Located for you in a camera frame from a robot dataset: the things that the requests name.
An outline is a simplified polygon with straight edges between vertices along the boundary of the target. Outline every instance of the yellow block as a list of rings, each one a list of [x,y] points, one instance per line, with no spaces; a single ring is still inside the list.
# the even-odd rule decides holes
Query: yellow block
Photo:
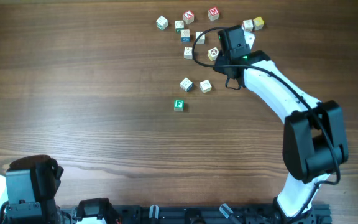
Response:
[[[265,22],[261,17],[254,19],[255,30],[260,30],[264,26]]]

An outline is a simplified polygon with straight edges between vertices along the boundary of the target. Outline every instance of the wood grain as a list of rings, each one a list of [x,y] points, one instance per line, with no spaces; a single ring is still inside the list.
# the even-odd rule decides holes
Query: wood grain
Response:
[[[210,22],[207,9],[221,16]],[[183,59],[174,21],[193,34],[262,16],[254,49],[300,88],[343,108],[349,162],[330,203],[334,223],[358,223],[358,1],[141,1],[0,5],[0,173],[49,154],[65,168],[59,205],[109,197],[123,205],[270,203],[287,170],[283,124],[256,95]],[[155,20],[164,15],[169,27]],[[219,47],[215,34],[198,58]],[[189,93],[180,87],[188,77]],[[202,94],[199,82],[213,90]],[[183,98],[184,113],[173,111]]]

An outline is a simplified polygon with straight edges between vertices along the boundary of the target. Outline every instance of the toy block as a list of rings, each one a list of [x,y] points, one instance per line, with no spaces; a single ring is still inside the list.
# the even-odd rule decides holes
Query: toy block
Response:
[[[181,30],[180,35],[183,43],[190,42],[190,30]]]
[[[185,23],[183,21],[175,21],[175,32],[180,34],[180,31],[185,28]]]
[[[185,91],[190,91],[192,87],[193,87],[193,83],[188,78],[185,78],[180,83],[180,88],[184,89]]]
[[[213,7],[208,10],[208,18],[211,21],[214,21],[215,19],[219,18],[219,10],[217,9],[217,7]]]
[[[202,32],[196,32],[196,39],[200,34],[202,34]],[[198,39],[197,44],[205,44],[205,34]]]
[[[156,20],[156,22],[157,22],[157,27],[160,30],[164,30],[168,26],[168,19],[166,19],[163,16],[160,16],[159,19]]]
[[[184,108],[185,108],[184,100],[175,100],[175,104],[173,105],[174,111],[183,111]]]
[[[211,91],[212,86],[211,86],[209,80],[204,80],[204,81],[200,82],[200,89],[203,93]]]
[[[242,21],[241,28],[246,32],[252,32],[252,29],[254,28],[254,25],[252,23],[252,19]]]
[[[186,24],[191,24],[194,21],[194,13],[190,10],[183,13],[183,21],[185,21]]]
[[[212,48],[211,50],[208,51],[208,57],[211,61],[216,60],[216,58],[218,57],[218,49],[216,47]]]
[[[261,17],[254,19],[255,31],[260,30],[264,26],[265,22]]]
[[[185,47],[185,53],[184,53],[184,57],[185,59],[193,59],[193,54],[191,53],[191,51],[193,50],[192,47]]]

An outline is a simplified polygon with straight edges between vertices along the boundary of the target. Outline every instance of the white block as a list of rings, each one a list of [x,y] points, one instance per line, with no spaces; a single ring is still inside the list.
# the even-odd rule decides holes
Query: white block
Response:
[[[180,83],[180,88],[184,89],[185,91],[190,91],[192,87],[193,87],[193,83],[188,78],[185,78]]]
[[[202,34],[202,32],[196,32],[196,39],[200,34]],[[205,44],[205,34],[198,39],[197,44]]]
[[[190,42],[190,30],[181,30],[180,36],[182,42]]]
[[[183,21],[175,21],[175,32],[180,34],[180,31],[185,28],[185,23]]]
[[[216,47],[212,48],[211,50],[208,51],[208,57],[211,61],[216,60],[216,58],[218,57],[218,49]]]
[[[191,24],[194,21],[194,13],[190,10],[183,13],[183,21],[185,21],[186,24]]]
[[[252,30],[254,29],[254,24],[252,23],[252,19],[242,21],[241,27],[246,32],[252,32]]]
[[[214,21],[215,19],[219,18],[219,10],[217,9],[217,7],[213,7],[208,10],[208,18],[211,21]]]
[[[202,82],[200,82],[200,89],[203,93],[206,93],[208,91],[212,90],[212,86],[209,83],[209,80],[204,80]]]
[[[168,26],[168,19],[163,16],[160,16],[159,19],[156,20],[157,27],[161,30],[164,30]]]
[[[191,54],[192,50],[193,50],[192,47],[185,47],[185,53],[184,53],[185,59],[190,59],[190,60],[193,59],[193,54]]]

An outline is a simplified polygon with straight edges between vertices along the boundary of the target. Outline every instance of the green block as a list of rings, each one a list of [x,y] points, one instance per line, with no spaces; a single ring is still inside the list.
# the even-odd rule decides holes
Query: green block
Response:
[[[175,105],[173,107],[174,111],[183,111],[184,108],[185,108],[184,100],[175,100]]]

